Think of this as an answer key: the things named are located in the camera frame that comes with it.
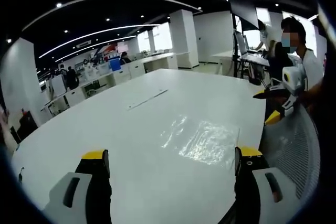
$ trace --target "blue object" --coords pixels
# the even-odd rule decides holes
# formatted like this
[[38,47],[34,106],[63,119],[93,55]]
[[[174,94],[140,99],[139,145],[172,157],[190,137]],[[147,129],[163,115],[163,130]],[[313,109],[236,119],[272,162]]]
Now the blue object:
[[110,67],[112,71],[117,71],[121,69],[119,58],[110,60]]

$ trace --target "black ceiling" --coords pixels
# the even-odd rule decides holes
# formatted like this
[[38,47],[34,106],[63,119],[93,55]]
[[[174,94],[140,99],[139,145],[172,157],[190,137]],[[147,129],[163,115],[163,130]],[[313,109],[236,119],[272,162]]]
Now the black ceiling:
[[[52,67],[54,60],[63,57],[74,51],[74,45],[86,41],[78,40],[60,49],[57,49],[43,58],[40,55],[48,50],[65,43],[74,38],[105,30],[114,27],[127,25],[140,25],[149,23],[154,18],[158,18],[152,23],[163,23],[168,19],[169,13],[181,8],[188,9],[194,13],[197,10],[182,6],[178,3],[171,3],[163,0],[87,0],[72,5],[64,6],[49,15],[33,23],[26,30],[21,30],[35,18],[56,7],[57,3],[67,3],[75,0],[2,0],[5,12],[0,19],[2,29],[2,53],[8,48],[4,42],[6,38],[17,39],[23,37],[34,43],[35,57],[38,68]],[[225,0],[176,0],[194,7],[202,7],[205,13],[219,10],[228,10],[229,4]],[[313,11],[300,10],[293,5],[286,4],[283,0],[255,0],[256,5],[275,9],[274,4],[280,2],[281,8],[293,13],[302,12],[301,15],[308,17]],[[310,0],[291,0],[302,5],[312,7]],[[124,37],[130,34],[134,28],[122,29],[101,33],[89,39],[99,39],[99,42]]]

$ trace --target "transparent plastic sheet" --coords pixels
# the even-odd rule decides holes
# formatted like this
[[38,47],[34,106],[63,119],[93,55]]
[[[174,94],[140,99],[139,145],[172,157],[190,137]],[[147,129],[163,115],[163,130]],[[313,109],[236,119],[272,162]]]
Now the transparent plastic sheet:
[[234,169],[238,137],[237,126],[196,120],[183,115],[161,133],[163,148],[170,148],[194,161],[227,169]]

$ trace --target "black hair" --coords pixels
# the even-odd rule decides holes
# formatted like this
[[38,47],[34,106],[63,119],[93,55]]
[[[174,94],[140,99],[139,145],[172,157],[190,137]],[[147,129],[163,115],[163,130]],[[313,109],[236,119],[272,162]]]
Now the black hair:
[[260,19],[258,19],[258,26],[259,30],[265,30],[266,28],[265,24]]
[[298,33],[300,41],[306,44],[306,30],[300,21],[294,17],[285,18],[281,21],[281,29],[284,30],[285,28],[288,28],[290,33]]

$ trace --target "face mask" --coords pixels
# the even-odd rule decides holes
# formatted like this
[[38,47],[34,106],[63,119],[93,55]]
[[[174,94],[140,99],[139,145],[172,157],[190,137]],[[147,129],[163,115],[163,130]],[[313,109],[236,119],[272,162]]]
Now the face mask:
[[296,51],[297,47],[291,47],[288,38],[281,39],[282,47],[286,50],[288,54],[292,54]]

